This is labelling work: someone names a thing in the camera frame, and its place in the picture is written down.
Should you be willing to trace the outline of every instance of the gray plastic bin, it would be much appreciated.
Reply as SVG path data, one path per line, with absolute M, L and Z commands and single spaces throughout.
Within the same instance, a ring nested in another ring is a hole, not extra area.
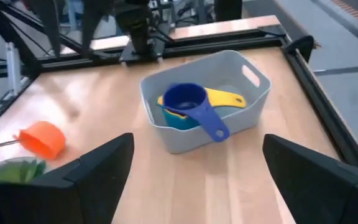
M 259 79 L 259 86 L 243 74 L 243 66 L 253 71 Z M 271 87 L 267 77 L 239 52 L 233 50 L 224 50 L 144 78 L 140 84 L 140 92 L 146 113 L 171 153 L 183 153 L 213 141 L 201 126 L 184 131 L 167 126 L 162 109 L 157 105 L 157 98 L 162 96 L 172 83 L 189 82 L 244 96 L 247 102 L 244 109 L 215 108 L 231 134 L 257 124 Z

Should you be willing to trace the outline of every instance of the blue measuring cup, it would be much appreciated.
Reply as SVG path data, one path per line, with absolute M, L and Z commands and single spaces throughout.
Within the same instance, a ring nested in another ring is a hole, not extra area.
M 194 83 L 172 85 L 163 96 L 162 107 L 193 118 L 211 136 L 221 142 L 230 136 L 227 126 L 210 105 L 208 95 L 202 86 Z

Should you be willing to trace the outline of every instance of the gray floor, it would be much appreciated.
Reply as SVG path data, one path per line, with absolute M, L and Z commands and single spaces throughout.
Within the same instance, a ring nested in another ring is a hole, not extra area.
M 331 0 L 318 1 L 358 28 L 358 20 L 335 6 Z M 310 60 L 310 67 L 317 71 L 316 74 L 319 74 L 318 71 L 322 70 L 358 67 L 358 38 L 313 3 L 312 0 L 276 0 L 276 2 L 308 33 L 313 35 L 322 46 L 313 51 Z M 47 49 L 50 48 L 46 36 L 20 24 L 21 22 L 17 21 L 17 23 L 32 37 L 35 37 L 41 45 Z M 115 23 L 110 20 L 101 24 L 97 37 L 113 35 L 114 32 Z M 79 32 L 71 32 L 68 35 L 80 41 Z M 3 41 L 0 38 L 0 57 L 4 57 L 2 43 Z M 31 48 L 39 57 L 44 54 L 37 47 L 31 46 Z M 358 73 L 324 75 L 319 76 L 318 79 L 358 139 Z M 6 80 L 0 79 L 0 96 L 6 91 L 6 85 Z

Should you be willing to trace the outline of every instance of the wooden table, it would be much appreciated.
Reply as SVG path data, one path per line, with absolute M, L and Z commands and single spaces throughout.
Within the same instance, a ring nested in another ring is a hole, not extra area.
M 181 28 L 173 37 L 273 24 L 278 24 L 274 16 L 258 17 Z M 93 48 L 125 45 L 123 38 L 95 41 Z M 264 135 L 274 133 L 338 156 L 280 49 L 241 53 L 271 79 L 273 87 L 259 124 L 222 143 L 169 154 L 141 102 L 141 79 L 200 56 L 129 68 L 113 65 L 44 73 L 1 116 L 0 142 L 38 120 L 50 121 L 67 137 L 65 152 L 48 163 L 54 168 L 122 133 L 134 133 L 131 174 L 115 223 L 293 223 L 262 154 Z M 30 155 L 19 145 L 0 148 L 0 161 Z

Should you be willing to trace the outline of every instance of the orange plastic cup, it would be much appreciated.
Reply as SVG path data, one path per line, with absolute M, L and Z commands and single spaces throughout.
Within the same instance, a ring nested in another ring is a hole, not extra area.
M 64 134 L 47 121 L 38 121 L 25 130 L 20 130 L 16 138 L 28 151 L 42 159 L 54 159 L 65 148 Z

